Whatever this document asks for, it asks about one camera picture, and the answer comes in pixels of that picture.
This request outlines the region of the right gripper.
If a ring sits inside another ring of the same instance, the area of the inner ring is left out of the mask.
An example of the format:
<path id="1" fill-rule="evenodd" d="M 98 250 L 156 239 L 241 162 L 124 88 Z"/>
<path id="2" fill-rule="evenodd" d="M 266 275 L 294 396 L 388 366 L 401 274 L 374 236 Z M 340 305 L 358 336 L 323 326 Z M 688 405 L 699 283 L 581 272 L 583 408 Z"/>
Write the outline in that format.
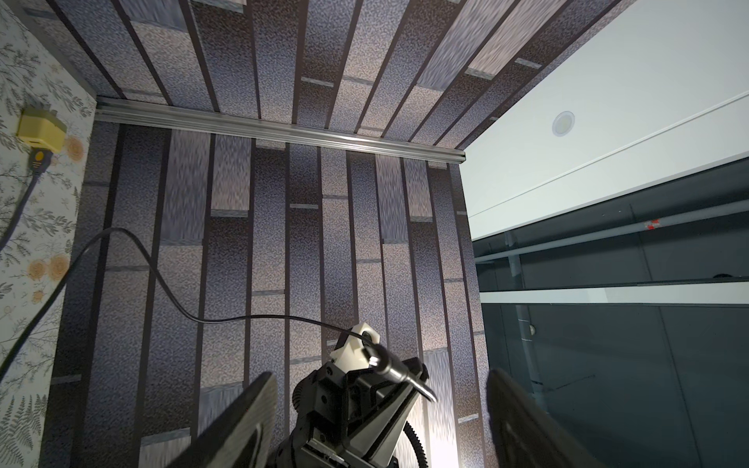
<path id="1" fill-rule="evenodd" d="M 425 467 L 425 449 L 408 422 L 418 395 L 407 382 L 391 382 L 373 370 L 346 374 L 329 362 L 296 386 L 296 426 L 275 449 L 274 465 L 398 467 L 395 449 L 405 435 L 417 465 Z M 276 378 L 264 372 L 170 465 L 265 467 L 276 403 Z"/>

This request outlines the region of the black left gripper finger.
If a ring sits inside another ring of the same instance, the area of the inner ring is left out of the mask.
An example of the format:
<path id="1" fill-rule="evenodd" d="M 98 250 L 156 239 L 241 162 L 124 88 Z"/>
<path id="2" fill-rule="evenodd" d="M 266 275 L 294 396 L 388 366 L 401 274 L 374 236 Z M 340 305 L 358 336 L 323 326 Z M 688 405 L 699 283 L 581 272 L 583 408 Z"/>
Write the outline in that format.
<path id="1" fill-rule="evenodd" d="M 504 370 L 487 378 L 490 428 L 501 467 L 602 467 Z"/>

